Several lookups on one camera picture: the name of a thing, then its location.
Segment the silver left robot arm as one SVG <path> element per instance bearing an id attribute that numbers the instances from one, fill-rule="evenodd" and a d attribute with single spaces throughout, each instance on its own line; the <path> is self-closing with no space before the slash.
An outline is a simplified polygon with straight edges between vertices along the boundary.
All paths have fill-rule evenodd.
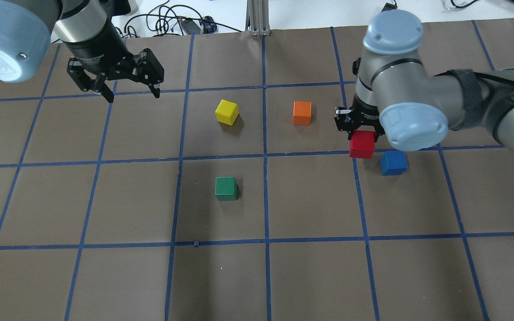
<path id="1" fill-rule="evenodd" d="M 159 98 L 161 63 L 151 49 L 131 53 L 112 24 L 129 12 L 128 0 L 0 0 L 0 81 L 31 79 L 56 35 L 73 55 L 66 71 L 80 90 L 112 103 L 107 82 L 128 79 Z"/>

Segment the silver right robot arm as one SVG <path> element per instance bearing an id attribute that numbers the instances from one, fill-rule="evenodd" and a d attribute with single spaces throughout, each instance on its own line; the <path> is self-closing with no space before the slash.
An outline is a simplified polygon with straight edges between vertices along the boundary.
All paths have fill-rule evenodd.
<path id="1" fill-rule="evenodd" d="M 337 130 L 350 141 L 371 126 L 373 144 L 386 136 L 401 152 L 440 144 L 449 131 L 483 127 L 514 153 L 514 68 L 491 72 L 448 70 L 427 75 L 418 54 L 424 27 L 411 12 L 380 12 L 353 63 L 356 89 L 350 107 L 336 107 Z"/>

